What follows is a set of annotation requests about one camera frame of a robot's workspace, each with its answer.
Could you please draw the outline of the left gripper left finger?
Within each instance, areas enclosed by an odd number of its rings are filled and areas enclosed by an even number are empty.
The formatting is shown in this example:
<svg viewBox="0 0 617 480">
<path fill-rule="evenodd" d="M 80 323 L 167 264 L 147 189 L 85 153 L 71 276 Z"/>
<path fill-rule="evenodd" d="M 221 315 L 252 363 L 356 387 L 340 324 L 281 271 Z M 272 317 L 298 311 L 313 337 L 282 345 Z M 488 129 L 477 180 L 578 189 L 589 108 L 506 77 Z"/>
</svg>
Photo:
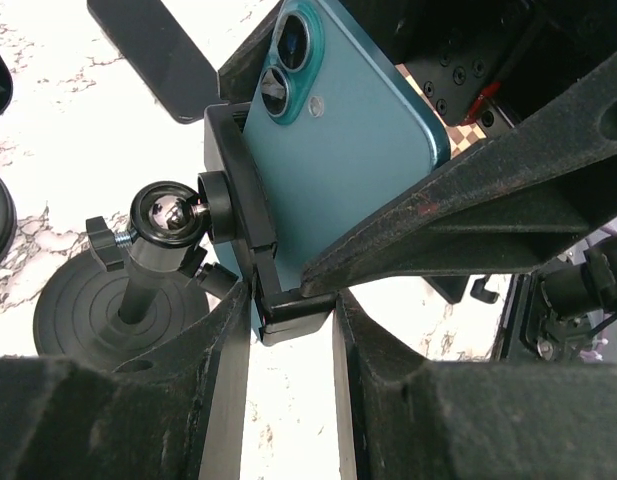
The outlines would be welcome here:
<svg viewBox="0 0 617 480">
<path fill-rule="evenodd" d="M 102 373 L 0 358 L 0 479 L 235 479 L 250 347 L 243 284 L 176 338 Z"/>
</svg>

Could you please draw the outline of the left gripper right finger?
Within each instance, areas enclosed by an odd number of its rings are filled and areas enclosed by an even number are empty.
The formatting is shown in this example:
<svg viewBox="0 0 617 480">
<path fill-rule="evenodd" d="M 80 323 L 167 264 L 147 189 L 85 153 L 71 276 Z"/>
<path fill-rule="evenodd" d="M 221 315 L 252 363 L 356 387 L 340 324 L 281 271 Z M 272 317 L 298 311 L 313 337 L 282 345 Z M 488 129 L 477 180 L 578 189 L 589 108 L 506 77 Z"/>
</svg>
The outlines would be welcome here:
<svg viewBox="0 0 617 480">
<path fill-rule="evenodd" d="M 431 361 L 349 292 L 333 357 L 345 479 L 617 479 L 617 365 Z"/>
</svg>

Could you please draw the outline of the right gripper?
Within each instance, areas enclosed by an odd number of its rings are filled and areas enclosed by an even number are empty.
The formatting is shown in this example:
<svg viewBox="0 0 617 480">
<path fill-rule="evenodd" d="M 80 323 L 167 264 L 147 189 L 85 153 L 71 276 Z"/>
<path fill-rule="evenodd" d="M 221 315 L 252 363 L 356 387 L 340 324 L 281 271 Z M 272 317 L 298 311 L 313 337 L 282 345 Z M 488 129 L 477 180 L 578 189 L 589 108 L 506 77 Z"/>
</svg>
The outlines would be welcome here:
<svg viewBox="0 0 617 480">
<path fill-rule="evenodd" d="M 449 126 L 524 119 L 617 51 L 617 1 L 360 1 L 357 19 Z"/>
</svg>

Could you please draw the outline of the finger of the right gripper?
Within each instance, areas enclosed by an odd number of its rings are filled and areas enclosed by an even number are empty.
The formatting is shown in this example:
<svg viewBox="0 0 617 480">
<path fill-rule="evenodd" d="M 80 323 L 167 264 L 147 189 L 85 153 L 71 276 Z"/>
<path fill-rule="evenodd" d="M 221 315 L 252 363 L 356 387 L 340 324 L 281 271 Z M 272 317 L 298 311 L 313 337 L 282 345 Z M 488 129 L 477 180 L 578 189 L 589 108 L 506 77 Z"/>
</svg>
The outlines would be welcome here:
<svg viewBox="0 0 617 480">
<path fill-rule="evenodd" d="M 617 51 L 310 262 L 305 296 L 399 276 L 525 273 L 617 217 Z"/>
<path fill-rule="evenodd" d="M 279 9 L 272 9 L 218 70 L 221 100 L 231 104 L 252 100 L 278 14 Z"/>
</svg>

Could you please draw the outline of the teal phone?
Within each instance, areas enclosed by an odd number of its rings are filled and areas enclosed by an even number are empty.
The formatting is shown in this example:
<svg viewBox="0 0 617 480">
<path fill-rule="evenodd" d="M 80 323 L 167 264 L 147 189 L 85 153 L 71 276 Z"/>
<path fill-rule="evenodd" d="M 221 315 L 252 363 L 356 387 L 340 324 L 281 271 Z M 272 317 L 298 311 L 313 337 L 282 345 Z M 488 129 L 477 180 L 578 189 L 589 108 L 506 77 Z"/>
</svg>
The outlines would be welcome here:
<svg viewBox="0 0 617 480">
<path fill-rule="evenodd" d="M 286 1 L 244 140 L 283 289 L 306 263 L 450 157 L 444 127 L 337 1 Z"/>
</svg>

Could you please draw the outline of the black clamp stand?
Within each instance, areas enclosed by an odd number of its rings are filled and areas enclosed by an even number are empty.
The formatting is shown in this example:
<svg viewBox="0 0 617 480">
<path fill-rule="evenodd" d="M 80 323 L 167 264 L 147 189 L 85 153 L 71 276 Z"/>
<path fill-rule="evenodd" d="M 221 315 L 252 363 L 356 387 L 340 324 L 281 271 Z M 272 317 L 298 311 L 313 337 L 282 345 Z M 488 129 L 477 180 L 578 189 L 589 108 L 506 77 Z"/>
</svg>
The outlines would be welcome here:
<svg viewBox="0 0 617 480">
<path fill-rule="evenodd" d="M 206 123 L 206 169 L 196 188 L 143 187 L 125 230 L 86 222 L 89 248 L 47 282 L 33 317 L 41 355 L 63 355 L 111 371 L 175 338 L 243 281 L 247 315 L 267 346 L 318 331 L 331 294 L 283 290 L 277 235 L 241 132 L 248 108 L 215 105 Z"/>
</svg>

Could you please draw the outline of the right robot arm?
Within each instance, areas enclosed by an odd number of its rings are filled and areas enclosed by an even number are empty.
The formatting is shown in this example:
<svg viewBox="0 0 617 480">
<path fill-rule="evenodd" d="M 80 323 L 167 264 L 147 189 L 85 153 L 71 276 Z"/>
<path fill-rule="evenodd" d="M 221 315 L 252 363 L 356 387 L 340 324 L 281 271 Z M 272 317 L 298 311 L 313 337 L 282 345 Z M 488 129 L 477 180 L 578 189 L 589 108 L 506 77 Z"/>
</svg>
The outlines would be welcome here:
<svg viewBox="0 0 617 480">
<path fill-rule="evenodd" d="M 617 1 L 280 1 L 218 73 L 231 210 L 220 260 L 267 346 L 343 291 L 418 276 L 492 301 L 522 346 L 571 359 L 617 319 Z"/>
</svg>

